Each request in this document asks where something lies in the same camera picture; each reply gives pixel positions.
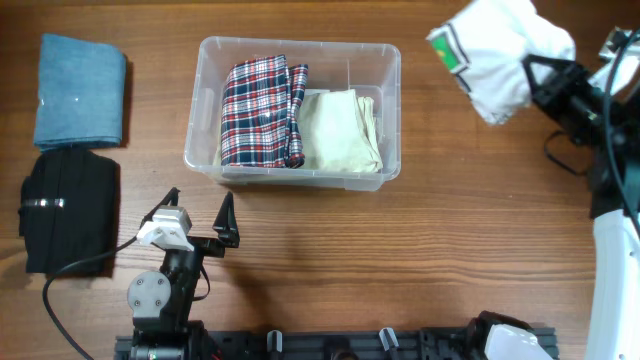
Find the white printed cloth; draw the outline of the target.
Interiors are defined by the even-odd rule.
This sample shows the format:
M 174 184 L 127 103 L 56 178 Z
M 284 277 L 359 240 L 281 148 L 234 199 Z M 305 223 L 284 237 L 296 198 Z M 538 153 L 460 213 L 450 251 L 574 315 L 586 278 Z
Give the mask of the white printed cloth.
M 576 58 L 569 33 L 538 15 L 530 0 L 474 0 L 426 40 L 491 125 L 531 103 L 526 56 Z

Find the clear plastic storage container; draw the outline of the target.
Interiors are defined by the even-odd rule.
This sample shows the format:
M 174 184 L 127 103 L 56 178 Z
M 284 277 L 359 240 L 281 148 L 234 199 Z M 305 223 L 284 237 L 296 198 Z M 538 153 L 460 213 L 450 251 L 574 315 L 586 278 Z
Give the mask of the clear plastic storage container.
M 382 169 L 376 173 L 225 167 L 214 163 L 220 145 L 223 93 L 232 67 L 253 58 L 285 55 L 310 68 L 307 91 L 353 90 L 374 100 Z M 401 53 L 391 44 L 294 41 L 211 36 L 203 40 L 188 123 L 184 162 L 225 184 L 275 184 L 376 191 L 401 171 Z

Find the plaid cloth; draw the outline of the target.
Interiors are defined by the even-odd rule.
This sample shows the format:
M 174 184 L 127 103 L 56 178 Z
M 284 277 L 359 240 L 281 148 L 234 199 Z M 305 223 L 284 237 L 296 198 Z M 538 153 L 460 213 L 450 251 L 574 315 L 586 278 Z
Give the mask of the plaid cloth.
M 298 124 L 309 66 L 285 55 L 235 65 L 223 92 L 220 164 L 299 168 L 305 163 Z

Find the cream cloth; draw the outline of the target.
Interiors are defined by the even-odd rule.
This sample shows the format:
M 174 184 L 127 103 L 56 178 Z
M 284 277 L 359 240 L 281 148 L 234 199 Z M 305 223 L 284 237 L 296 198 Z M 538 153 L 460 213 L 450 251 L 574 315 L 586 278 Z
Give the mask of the cream cloth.
M 298 124 L 305 163 L 299 168 L 375 173 L 383 166 L 377 145 L 374 100 L 353 90 L 304 97 Z

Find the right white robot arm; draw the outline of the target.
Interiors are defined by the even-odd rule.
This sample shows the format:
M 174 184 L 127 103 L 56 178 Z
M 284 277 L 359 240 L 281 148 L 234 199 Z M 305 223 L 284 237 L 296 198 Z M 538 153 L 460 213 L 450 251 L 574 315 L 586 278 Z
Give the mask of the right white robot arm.
M 617 51 L 590 73 L 572 59 L 538 54 L 467 59 L 470 98 L 513 109 L 528 101 L 558 124 L 558 135 L 590 149 L 582 176 L 591 192 L 596 277 L 585 356 L 639 356 L 639 92 L 616 93 L 639 70 L 639 57 Z

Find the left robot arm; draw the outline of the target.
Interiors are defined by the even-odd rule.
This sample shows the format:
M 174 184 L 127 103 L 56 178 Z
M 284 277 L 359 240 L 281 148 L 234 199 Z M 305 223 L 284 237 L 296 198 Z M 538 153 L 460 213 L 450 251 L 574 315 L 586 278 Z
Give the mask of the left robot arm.
M 135 240 L 164 251 L 157 271 L 138 275 L 127 292 L 133 335 L 118 338 L 116 359 L 191 360 L 220 359 L 222 352 L 199 320 L 189 319 L 192 304 L 203 300 L 195 294 L 200 278 L 208 275 L 206 257 L 222 258 L 228 248 L 237 248 L 240 234 L 234 211 L 234 197 L 227 193 L 212 229 L 215 237 L 189 234 L 192 223 L 185 208 L 178 205 L 179 190 L 173 188 L 146 215 Z

